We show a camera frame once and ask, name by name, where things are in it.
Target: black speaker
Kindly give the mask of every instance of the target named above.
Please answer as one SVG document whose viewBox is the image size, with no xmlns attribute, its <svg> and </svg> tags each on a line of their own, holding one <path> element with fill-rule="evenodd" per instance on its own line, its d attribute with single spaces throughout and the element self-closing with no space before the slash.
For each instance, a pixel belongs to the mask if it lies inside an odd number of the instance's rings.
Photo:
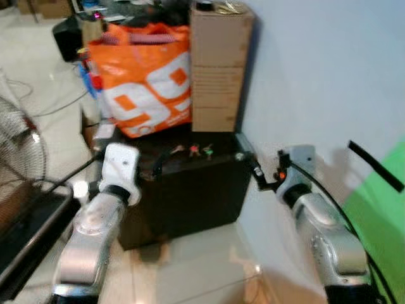
<svg viewBox="0 0 405 304">
<path fill-rule="evenodd" d="M 82 30 L 75 16 L 71 16 L 52 29 L 53 36 L 66 62 L 76 60 L 77 50 L 83 47 Z"/>
</svg>

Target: white wall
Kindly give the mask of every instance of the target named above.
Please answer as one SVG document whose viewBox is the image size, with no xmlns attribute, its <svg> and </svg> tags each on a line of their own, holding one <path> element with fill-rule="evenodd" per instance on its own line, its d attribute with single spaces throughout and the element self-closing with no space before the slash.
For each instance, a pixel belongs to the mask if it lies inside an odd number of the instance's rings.
<svg viewBox="0 0 405 304">
<path fill-rule="evenodd" d="M 314 144 L 318 177 L 343 201 L 370 172 L 348 140 L 381 159 L 405 134 L 405 1 L 245 1 L 259 32 L 242 131 L 269 169 L 279 148 Z M 240 223 L 280 302 L 317 303 L 284 284 L 322 294 L 274 195 L 251 183 Z"/>
</svg>

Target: cardboard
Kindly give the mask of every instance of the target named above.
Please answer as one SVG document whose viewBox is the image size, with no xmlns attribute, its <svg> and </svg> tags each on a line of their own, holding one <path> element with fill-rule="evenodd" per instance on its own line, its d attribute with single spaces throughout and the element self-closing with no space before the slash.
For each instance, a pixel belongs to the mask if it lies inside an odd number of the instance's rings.
<svg viewBox="0 0 405 304">
<path fill-rule="evenodd" d="M 193 131 L 234 131 L 253 22 L 192 8 Z"/>
<path fill-rule="evenodd" d="M 98 40 L 103 34 L 103 23 L 101 19 L 96 21 L 82 20 L 82 40 L 83 46 L 93 40 Z"/>
<path fill-rule="evenodd" d="M 44 19 L 66 18 L 72 15 L 68 0 L 38 0 Z"/>
<path fill-rule="evenodd" d="M 39 12 L 38 2 L 36 0 L 31 0 L 32 6 L 36 13 Z M 20 10 L 21 15 L 31 14 L 30 7 L 28 6 L 27 0 L 17 0 L 17 6 Z"/>
</svg>

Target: white floor tile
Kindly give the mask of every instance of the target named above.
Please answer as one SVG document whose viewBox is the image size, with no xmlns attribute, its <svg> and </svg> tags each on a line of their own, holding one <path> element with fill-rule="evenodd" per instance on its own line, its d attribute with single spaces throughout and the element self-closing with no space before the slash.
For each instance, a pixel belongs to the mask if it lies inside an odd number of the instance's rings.
<svg viewBox="0 0 405 304">
<path fill-rule="evenodd" d="M 260 275 L 218 288 L 176 304 L 275 304 L 266 294 Z"/>
<path fill-rule="evenodd" d="M 26 287 L 24 288 L 14 301 L 7 304 L 47 304 L 52 293 L 52 285 Z"/>
<path fill-rule="evenodd" d="M 60 179 L 70 173 L 73 169 L 81 166 L 88 159 L 90 159 L 90 153 L 85 146 L 83 146 L 83 148 L 52 152 L 48 156 L 47 176 L 52 177 L 53 179 Z"/>
<path fill-rule="evenodd" d="M 136 303 L 174 304 L 254 277 L 237 224 L 133 250 Z"/>
<path fill-rule="evenodd" d="M 118 242 L 111 247 L 110 260 L 99 304 L 133 304 L 131 252 L 123 251 Z"/>
<path fill-rule="evenodd" d="M 16 18 L 17 9 L 4 9 L 0 12 L 0 29 L 7 27 Z"/>
<path fill-rule="evenodd" d="M 36 121 L 40 134 L 50 154 L 80 149 L 87 150 L 80 134 L 80 108 L 72 106 Z"/>
</svg>

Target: black strap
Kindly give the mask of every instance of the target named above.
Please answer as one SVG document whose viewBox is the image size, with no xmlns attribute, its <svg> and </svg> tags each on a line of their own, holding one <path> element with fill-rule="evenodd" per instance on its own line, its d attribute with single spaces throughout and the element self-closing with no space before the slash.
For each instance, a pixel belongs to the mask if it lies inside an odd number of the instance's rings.
<svg viewBox="0 0 405 304">
<path fill-rule="evenodd" d="M 370 285 L 326 286 L 329 304 L 386 304 L 387 301 Z"/>
<path fill-rule="evenodd" d="M 156 177 L 162 174 L 163 171 L 163 164 L 170 158 L 171 150 L 165 151 L 164 153 L 160 154 L 159 158 L 153 164 L 152 169 L 152 176 Z"/>
<path fill-rule="evenodd" d="M 53 295 L 48 304 L 97 304 L 98 296 L 58 296 Z"/>
<path fill-rule="evenodd" d="M 103 193 L 108 193 L 119 197 L 124 202 L 125 206 L 128 206 L 128 199 L 131 196 L 131 193 L 124 188 L 117 185 L 108 185 L 103 190 Z"/>
<path fill-rule="evenodd" d="M 366 152 L 361 146 L 353 141 L 349 141 L 349 149 L 355 152 L 358 156 L 364 159 L 386 182 L 388 182 L 396 191 L 402 192 L 405 188 L 404 184 L 397 179 L 391 172 L 381 165 L 374 157 Z"/>
<path fill-rule="evenodd" d="M 286 204 L 292 209 L 296 204 L 297 200 L 305 194 L 311 193 L 311 189 L 305 184 L 296 184 L 288 189 L 284 195 L 283 199 Z"/>
</svg>

